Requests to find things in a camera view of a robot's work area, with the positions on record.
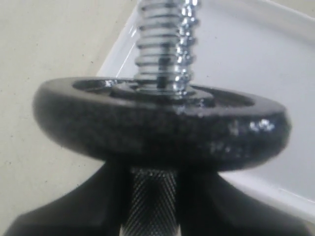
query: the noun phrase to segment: floor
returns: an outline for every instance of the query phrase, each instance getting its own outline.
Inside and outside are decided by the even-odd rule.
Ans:
[[[71,191],[101,166],[40,132],[32,96],[45,80],[95,75],[135,2],[0,2],[0,235],[17,215]],[[313,0],[277,2],[315,16]]]

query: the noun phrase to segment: dumbbell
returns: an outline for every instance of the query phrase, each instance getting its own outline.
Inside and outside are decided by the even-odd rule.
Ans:
[[[43,83],[33,107],[40,128],[75,152],[127,170],[125,236],[174,236],[185,179],[261,165],[287,145],[278,102],[190,85],[197,0],[142,0],[133,79]]]

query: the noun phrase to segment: white plastic surface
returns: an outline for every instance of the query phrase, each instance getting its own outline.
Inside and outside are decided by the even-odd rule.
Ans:
[[[288,107],[288,148],[269,163],[221,173],[265,203],[315,222],[315,20],[266,0],[204,0],[193,83],[239,90]],[[133,12],[98,76],[132,77]]]

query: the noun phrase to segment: beige floor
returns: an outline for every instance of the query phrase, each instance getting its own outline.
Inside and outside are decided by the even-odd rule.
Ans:
[[[315,16],[315,1],[277,0]],[[101,165],[50,142],[32,118],[45,80],[95,75],[136,0],[0,1],[0,235]]]

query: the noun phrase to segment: black weight plate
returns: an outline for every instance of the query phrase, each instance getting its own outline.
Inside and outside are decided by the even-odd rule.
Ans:
[[[111,97],[131,80],[65,78],[45,82],[34,99],[39,126],[55,142],[102,160],[138,166],[232,170],[283,150],[290,123],[281,104],[251,94],[192,86],[215,107],[160,105]]]

